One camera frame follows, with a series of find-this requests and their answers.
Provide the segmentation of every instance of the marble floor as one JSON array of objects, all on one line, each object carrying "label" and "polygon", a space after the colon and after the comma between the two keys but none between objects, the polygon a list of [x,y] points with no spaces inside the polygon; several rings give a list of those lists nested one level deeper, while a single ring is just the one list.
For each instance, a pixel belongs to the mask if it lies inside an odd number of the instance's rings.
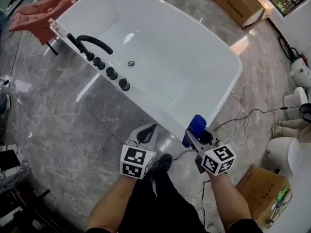
[{"label": "marble floor", "polygon": [[[246,32],[211,0],[165,1],[200,21],[242,60],[242,74],[212,128],[237,117],[240,111],[248,113],[253,108],[269,110],[283,106],[283,96],[293,92],[295,84],[287,74],[290,61],[267,21]],[[1,40],[8,35],[11,20]],[[37,191],[51,190],[45,199],[50,208],[83,230],[91,209],[119,175],[122,144],[134,128],[153,119],[62,41],[52,43],[58,56],[47,46],[41,46],[29,32],[17,32],[0,43],[1,79],[10,77],[14,65],[9,87],[0,86],[1,92],[8,92],[12,97],[5,141],[21,146],[32,167],[30,179]],[[230,141],[232,148],[239,150],[229,173],[234,184],[252,163],[266,163],[270,127],[285,118],[284,111],[264,115],[255,111],[241,148],[245,127],[239,122],[239,131]],[[227,142],[236,126],[235,122],[228,123],[217,134]],[[158,153],[177,156],[183,150],[173,135],[160,129]],[[185,153],[173,163],[169,175],[181,195],[202,217],[199,192],[202,181],[208,177],[199,175],[194,158],[193,152]],[[209,184],[205,188],[204,207],[206,225],[215,222],[218,213]]]}]

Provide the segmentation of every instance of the white toilet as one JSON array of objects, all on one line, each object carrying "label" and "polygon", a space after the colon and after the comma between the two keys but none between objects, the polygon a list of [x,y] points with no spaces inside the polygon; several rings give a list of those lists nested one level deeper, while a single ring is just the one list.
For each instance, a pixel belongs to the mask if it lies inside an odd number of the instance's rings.
[{"label": "white toilet", "polygon": [[302,162],[300,143],[293,137],[272,139],[267,146],[267,154],[271,162],[280,169],[284,176],[295,175]]},{"label": "white toilet", "polygon": [[[284,97],[285,107],[300,106],[304,103],[308,103],[308,99],[302,87],[297,87],[293,94]],[[286,112],[289,120],[300,119],[299,107],[287,109]]]}]

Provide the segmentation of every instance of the bathtub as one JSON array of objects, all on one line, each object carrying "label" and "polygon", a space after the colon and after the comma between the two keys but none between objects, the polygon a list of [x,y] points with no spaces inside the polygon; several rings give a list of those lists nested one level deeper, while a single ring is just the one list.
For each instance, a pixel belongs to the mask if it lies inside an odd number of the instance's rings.
[{"label": "bathtub", "polygon": [[[83,42],[106,68],[89,64],[179,140],[195,114],[207,126],[212,122],[242,71],[229,46],[163,0],[79,0],[57,23],[74,37],[93,36],[112,48],[109,55]],[[116,80],[107,77],[107,67],[118,73]],[[119,87],[122,78],[128,91]]]}]

